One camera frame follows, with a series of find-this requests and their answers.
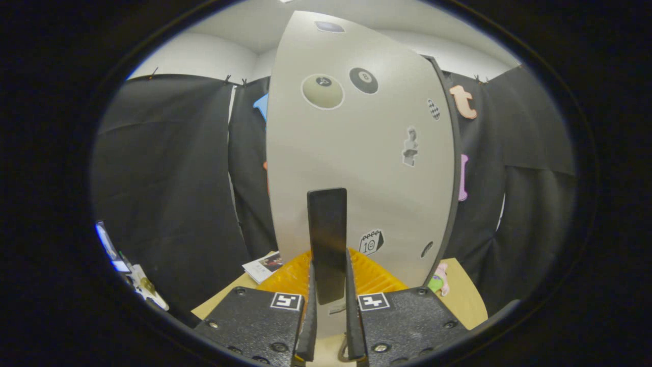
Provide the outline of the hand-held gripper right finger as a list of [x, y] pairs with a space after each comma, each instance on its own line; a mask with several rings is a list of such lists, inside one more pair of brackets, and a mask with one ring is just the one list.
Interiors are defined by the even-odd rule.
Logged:
[[345, 257], [345, 357], [357, 366], [393, 366], [443, 352], [468, 329], [426, 286], [357, 294]]

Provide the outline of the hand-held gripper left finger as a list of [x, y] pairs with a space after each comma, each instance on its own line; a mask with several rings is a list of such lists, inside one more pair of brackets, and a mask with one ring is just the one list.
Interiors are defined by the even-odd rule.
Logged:
[[309, 251], [258, 288], [233, 286], [194, 330], [212, 343], [274, 366], [314, 360], [317, 295]]

